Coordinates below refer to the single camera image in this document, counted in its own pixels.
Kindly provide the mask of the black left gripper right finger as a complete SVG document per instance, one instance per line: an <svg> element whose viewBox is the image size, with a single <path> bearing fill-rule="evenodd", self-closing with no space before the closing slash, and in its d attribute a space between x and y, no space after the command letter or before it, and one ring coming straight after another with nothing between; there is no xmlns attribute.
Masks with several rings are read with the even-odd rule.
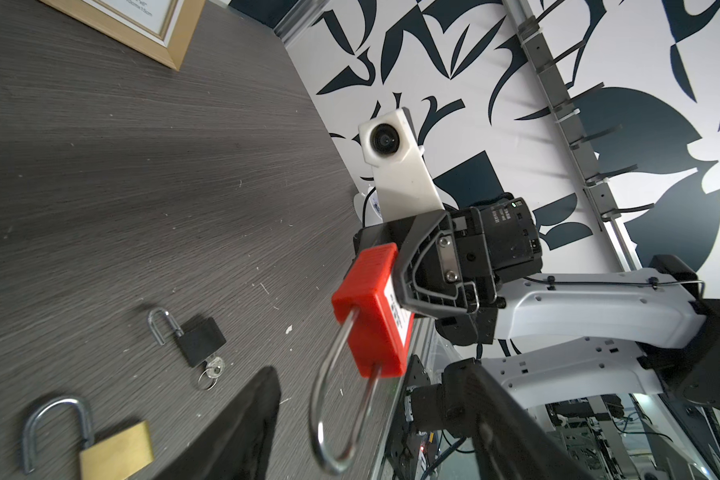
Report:
<svg viewBox="0 0 720 480"><path fill-rule="evenodd" d="M467 433L482 479L589 479L480 365L466 368Z"/></svg>

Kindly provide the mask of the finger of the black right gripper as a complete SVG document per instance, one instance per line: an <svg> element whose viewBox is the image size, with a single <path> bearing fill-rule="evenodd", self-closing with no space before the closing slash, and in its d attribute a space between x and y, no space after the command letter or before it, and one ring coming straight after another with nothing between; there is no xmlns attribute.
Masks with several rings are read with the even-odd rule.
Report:
<svg viewBox="0 0 720 480"><path fill-rule="evenodd" d="M424 317L473 314L480 306L472 282L448 283L437 266L395 266L392 280L399 303Z"/></svg>
<svg viewBox="0 0 720 480"><path fill-rule="evenodd" d="M446 282L447 270L456 272L453 262L446 268L439 253L442 237L453 238L451 215L437 210L385 222L371 227L371 246L395 244L396 266L406 282ZM454 240L445 248L455 253Z"/></svg>

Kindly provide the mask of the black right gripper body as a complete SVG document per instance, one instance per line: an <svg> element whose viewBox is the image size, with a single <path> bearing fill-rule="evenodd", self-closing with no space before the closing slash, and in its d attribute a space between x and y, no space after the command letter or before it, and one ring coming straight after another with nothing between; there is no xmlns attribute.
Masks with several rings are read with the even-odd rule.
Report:
<svg viewBox="0 0 720 480"><path fill-rule="evenodd" d="M472 282L479 308L493 307L501 287L542 267L542 247L533 216L522 198L500 196L451 215L455 253L447 253L450 237L442 237L439 253L447 270L446 281ZM356 252L371 248L371 227L360 229L353 238Z"/></svg>

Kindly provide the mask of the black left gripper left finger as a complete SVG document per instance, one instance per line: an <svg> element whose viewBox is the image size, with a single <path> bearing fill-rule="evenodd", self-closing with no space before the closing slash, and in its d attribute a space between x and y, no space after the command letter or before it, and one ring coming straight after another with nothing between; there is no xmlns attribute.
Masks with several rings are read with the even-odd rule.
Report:
<svg viewBox="0 0 720 480"><path fill-rule="evenodd" d="M281 401L272 366L260 369L159 479L264 479Z"/></svg>

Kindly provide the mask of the red padlock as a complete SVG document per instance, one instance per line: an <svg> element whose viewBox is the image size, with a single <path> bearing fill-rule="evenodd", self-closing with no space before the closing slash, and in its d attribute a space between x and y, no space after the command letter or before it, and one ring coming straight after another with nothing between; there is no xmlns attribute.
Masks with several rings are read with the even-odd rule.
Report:
<svg viewBox="0 0 720 480"><path fill-rule="evenodd" d="M360 251L331 297L340 329L318 369L308 411L313 455L328 474L341 475L352 464L379 380L398 378L407 369L413 313L398 301L393 284L398 253L394 243ZM350 437L335 456L327 441L322 411L329 376L344 346L349 347L367 384Z"/></svg>

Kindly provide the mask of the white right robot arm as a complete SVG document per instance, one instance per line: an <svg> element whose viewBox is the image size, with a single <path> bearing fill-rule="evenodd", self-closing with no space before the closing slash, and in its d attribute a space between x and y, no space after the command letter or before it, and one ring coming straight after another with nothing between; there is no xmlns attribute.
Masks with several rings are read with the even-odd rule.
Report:
<svg viewBox="0 0 720 480"><path fill-rule="evenodd" d="M412 432L472 436L489 407L467 386L489 373L524 409L589 417L578 398L660 394L720 411L720 299L673 255L610 274L541 273L541 242L526 203L503 195L463 210L432 211L360 229L354 247L393 244L396 313L430 316L457 346L557 335L512 357L448 365L438 383L409 376L400 421Z"/></svg>

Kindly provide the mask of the white alarm clock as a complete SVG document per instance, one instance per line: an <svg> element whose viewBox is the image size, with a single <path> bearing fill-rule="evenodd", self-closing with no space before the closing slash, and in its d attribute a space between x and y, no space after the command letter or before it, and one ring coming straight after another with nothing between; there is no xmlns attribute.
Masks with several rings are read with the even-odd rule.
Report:
<svg viewBox="0 0 720 480"><path fill-rule="evenodd" d="M368 227L382 223L374 188L371 188L366 194L357 193L353 198L353 205L362 226Z"/></svg>

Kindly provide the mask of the black padlock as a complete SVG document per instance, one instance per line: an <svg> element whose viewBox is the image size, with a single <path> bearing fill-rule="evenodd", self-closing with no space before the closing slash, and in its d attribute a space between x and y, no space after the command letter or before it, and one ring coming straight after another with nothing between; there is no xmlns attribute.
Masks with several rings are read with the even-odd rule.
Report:
<svg viewBox="0 0 720 480"><path fill-rule="evenodd" d="M218 351L227 340L216 321L212 317L200 317L190 326L184 327L167 309L153 308L147 314L147 325L160 346L164 346L167 340L158 327L158 320L164 320L168 324L171 337L188 366L202 368L197 388L200 391L212 390L226 369L226 362Z"/></svg>

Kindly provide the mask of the brass padlock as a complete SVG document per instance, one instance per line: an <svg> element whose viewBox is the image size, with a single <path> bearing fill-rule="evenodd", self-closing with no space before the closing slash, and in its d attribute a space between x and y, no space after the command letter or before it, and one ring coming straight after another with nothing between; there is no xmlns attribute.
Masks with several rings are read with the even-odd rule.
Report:
<svg viewBox="0 0 720 480"><path fill-rule="evenodd" d="M25 475L30 475L36 469L37 430L42 417L60 406L71 406L78 415L82 438L78 457L82 479L130 479L154 461L155 456L146 421L137 422L98 442L89 402L78 395L62 395L40 404L29 414L24 423L21 454L22 470Z"/></svg>

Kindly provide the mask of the grey wall hook rack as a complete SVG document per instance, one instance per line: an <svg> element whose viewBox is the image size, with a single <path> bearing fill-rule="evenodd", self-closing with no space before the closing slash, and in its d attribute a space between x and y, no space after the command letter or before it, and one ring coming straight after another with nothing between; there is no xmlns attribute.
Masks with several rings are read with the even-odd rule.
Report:
<svg viewBox="0 0 720 480"><path fill-rule="evenodd" d="M620 218L627 213L644 213L654 205L648 203L631 208L618 205L608 182L619 175L634 172L637 167L630 165L609 171L602 169L592 142L619 131L621 127L615 125L599 132L589 133L585 130L579 108L585 97L602 90L604 84L595 84L572 95L569 90L577 71L573 70L570 79L566 80L559 66L560 62L570 56L576 60L581 59L595 27L606 13L606 8L602 1L588 1L586 5L590 25L584 31L582 38L565 50L554 53L545 37L544 25L549 15L562 4L561 1L542 1L540 3L542 11L538 14L527 1L505 1L503 6L519 46L532 67L544 95L547 116L556 125L563 139L564 151L573 164L575 178L582 187L582 193L600 230L608 237L610 250L622 270L638 270L642 267L641 261L631 245Z"/></svg>

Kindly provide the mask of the gold picture frame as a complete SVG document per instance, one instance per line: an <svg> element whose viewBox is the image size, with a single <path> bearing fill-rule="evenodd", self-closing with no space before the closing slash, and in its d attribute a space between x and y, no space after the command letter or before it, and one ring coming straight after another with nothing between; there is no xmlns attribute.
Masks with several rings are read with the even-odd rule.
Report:
<svg viewBox="0 0 720 480"><path fill-rule="evenodd" d="M43 3L178 71L204 0L43 0Z"/></svg>

